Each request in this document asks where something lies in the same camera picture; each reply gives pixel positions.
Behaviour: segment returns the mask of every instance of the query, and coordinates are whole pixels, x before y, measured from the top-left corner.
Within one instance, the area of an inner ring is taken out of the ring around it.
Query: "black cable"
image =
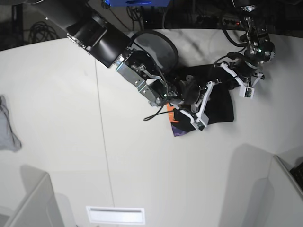
[[[236,43],[228,34],[228,32],[226,31],[226,28],[223,24],[223,16],[224,14],[226,13],[226,11],[222,11],[222,13],[220,14],[220,17],[219,17],[219,23],[220,23],[220,27],[224,33],[224,35],[226,36],[226,38],[228,39],[229,42],[231,42],[231,44],[233,44],[234,46],[237,46],[237,47],[244,47],[244,46],[247,46],[247,43],[242,43],[242,44],[239,44],[239,43]]]
[[[133,26],[133,31],[134,31],[134,20],[132,18],[132,13],[131,13],[131,10],[130,10],[130,7],[126,7],[126,12],[128,14],[128,17],[132,20],[132,26]]]
[[[29,30],[28,42],[31,44],[55,39],[59,39],[56,31],[44,21],[34,23]]]
[[[166,79],[165,79],[163,73],[162,73],[162,70],[161,70],[160,67],[157,65],[157,63],[156,63],[156,61],[154,60],[154,58],[153,58],[153,57],[152,57],[152,56],[151,56],[143,47],[141,47],[139,44],[137,44],[136,42],[134,42],[134,44],[135,44],[136,46],[138,46],[139,48],[141,48],[144,52],[146,52],[147,55],[150,56],[152,62],[155,64],[156,69],[158,70],[158,72],[160,73],[160,75],[161,75],[163,81],[164,81],[165,84],[166,84],[166,96],[165,96],[165,98],[164,98],[164,100],[163,100],[163,103],[164,103],[164,104],[160,107],[160,109],[159,109],[154,115],[151,115],[151,116],[149,116],[149,117],[145,117],[145,118],[143,119],[143,121],[146,122],[146,121],[149,121],[149,120],[153,119],[154,117],[156,117],[157,115],[160,114],[160,111],[161,111],[161,110],[163,109],[163,107],[165,106],[166,101],[167,101],[167,98],[168,98],[169,86],[168,86],[168,84],[167,84],[167,82],[166,82]]]
[[[135,9],[133,9],[133,15],[134,15],[135,18],[136,18],[135,21],[138,21],[140,30],[142,31],[142,30],[143,30],[143,25],[142,25],[142,23],[141,23],[141,18],[142,18],[142,13],[141,13],[141,11],[140,11],[138,8],[135,8]]]
[[[133,23],[133,30],[134,30],[134,23],[138,22],[140,30],[143,30],[143,25],[141,23],[142,14],[141,11],[138,11],[138,8],[132,9],[132,7],[127,6],[126,12],[128,14],[128,17],[132,20]]]
[[[117,16],[116,14],[111,10],[111,8],[108,9],[113,15],[114,17],[128,30],[131,31]]]
[[[130,43],[130,46],[134,43],[134,41],[141,35],[143,34],[152,34],[152,35],[156,35],[160,38],[162,38],[163,40],[165,40],[169,45],[170,47],[172,48],[173,52],[174,52],[174,55],[175,55],[175,59],[174,59],[174,63],[172,64],[172,67],[168,68],[165,70],[165,72],[170,72],[172,71],[178,64],[179,62],[179,53],[178,53],[178,50],[176,48],[176,46],[174,45],[174,43],[168,39],[165,35],[163,35],[162,33],[160,32],[157,32],[157,31],[153,31],[153,30],[145,30],[145,31],[140,31],[140,32],[137,32],[136,34],[134,34],[132,37],[131,37],[131,43]]]
[[[165,29],[165,18],[166,18],[166,14],[167,14],[167,10],[165,10],[165,12],[163,13],[163,17],[162,17],[162,29]]]
[[[219,58],[218,60],[216,60],[216,61],[214,62],[214,64],[212,64],[212,66],[210,67],[210,69],[209,69],[209,71],[208,71],[207,78],[210,79],[210,77],[211,77],[211,75],[212,75],[212,72],[213,72],[213,68],[216,66],[216,64],[217,64],[219,61],[221,61],[221,60],[224,59],[224,58],[227,58],[228,56],[232,56],[232,55],[236,55],[236,54],[238,54],[238,53],[241,53],[241,52],[244,51],[245,49],[246,49],[246,46],[243,47],[241,50],[239,50],[239,51],[237,51],[237,52],[228,53],[227,55],[225,55],[225,56]]]

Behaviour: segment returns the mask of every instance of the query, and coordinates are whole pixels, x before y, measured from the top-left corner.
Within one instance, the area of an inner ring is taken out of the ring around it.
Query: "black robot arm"
[[[209,78],[210,81],[201,82],[200,76],[180,77],[175,72],[163,73],[145,50],[132,48],[134,39],[143,32],[135,34],[133,39],[129,38],[92,9],[86,0],[14,0],[15,4],[16,1],[31,4],[38,9],[66,31],[71,41],[106,67],[120,73],[152,106],[160,107],[155,115],[146,120],[159,114],[164,105],[170,103],[190,119],[193,128],[201,130],[208,126],[209,118],[205,108],[219,80],[212,81]],[[241,23],[246,30],[246,34],[241,37],[243,43],[233,44],[247,49],[244,55],[240,52],[228,53],[227,57],[237,61],[230,65],[223,62],[219,66],[234,77],[232,79],[238,83],[237,86],[240,85],[241,96],[252,98],[256,81],[251,84],[251,77],[261,64],[274,56],[275,46],[269,39],[266,23],[258,11],[260,1],[233,0],[233,4],[240,10]],[[224,27],[222,29],[230,39]],[[164,35],[158,33],[158,36],[163,38]],[[173,46],[178,56],[173,43],[166,37],[164,39]],[[257,79],[262,77],[261,73],[257,75]]]
[[[108,23],[84,0],[28,0],[77,45],[110,67],[131,39]]]

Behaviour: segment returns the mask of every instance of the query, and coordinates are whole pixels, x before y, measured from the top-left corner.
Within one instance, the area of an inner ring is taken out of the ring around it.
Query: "black cloth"
[[[205,114],[209,118],[208,124],[215,124],[220,122],[233,122],[233,105],[232,99],[228,90],[231,81],[231,75],[226,73],[222,68],[213,68],[212,76],[208,78],[208,73],[212,65],[202,65],[190,68],[181,68],[174,73],[178,74],[181,78],[187,75],[192,75],[196,78],[198,84],[206,84],[208,81],[215,79],[221,80],[222,84],[215,85],[210,100],[207,102]],[[190,118],[182,114],[180,111],[174,109],[174,121],[171,122],[172,126],[184,132],[190,132],[195,128],[190,123]]]

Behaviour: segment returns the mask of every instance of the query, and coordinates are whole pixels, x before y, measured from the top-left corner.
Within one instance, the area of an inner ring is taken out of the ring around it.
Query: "white table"
[[[163,33],[188,66],[237,50],[222,31]],[[85,205],[143,207],[148,227],[249,226],[272,154],[303,146],[303,40],[271,38],[277,57],[254,100],[231,92],[235,121],[180,138],[165,115],[143,122],[156,109],[66,39],[1,52],[0,91],[23,149],[0,159],[48,171],[79,226],[96,226]]]

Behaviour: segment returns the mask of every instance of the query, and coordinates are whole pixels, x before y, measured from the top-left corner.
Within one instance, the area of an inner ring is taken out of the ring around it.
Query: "white panel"
[[[143,208],[86,207],[92,223],[145,225]]]
[[[255,227],[301,227],[303,198],[277,158],[269,172],[269,185]]]
[[[44,174],[35,188],[20,203],[5,227],[65,227],[54,196],[52,182]]]
[[[213,63],[238,50],[220,30],[162,32],[176,44],[184,65]],[[173,137],[165,114],[143,122],[157,109],[121,75],[97,65],[116,206],[144,207],[148,227],[235,227],[250,221],[247,214],[256,216],[258,202],[250,202],[260,200],[271,153],[303,146],[298,127],[303,121],[303,41],[272,39],[277,55],[264,66],[266,80],[256,86],[254,99],[239,97],[238,89],[231,92],[235,121],[180,138]],[[157,51],[165,55],[160,46]]]
[[[67,39],[0,52],[0,91],[22,142],[17,153],[0,151],[0,178],[13,177],[6,165],[16,166],[16,173],[23,165],[49,172],[67,227],[93,226],[85,206],[113,206],[95,59]],[[16,207],[23,187],[21,181],[14,187],[16,197],[0,195],[0,204],[4,197],[3,204]]]

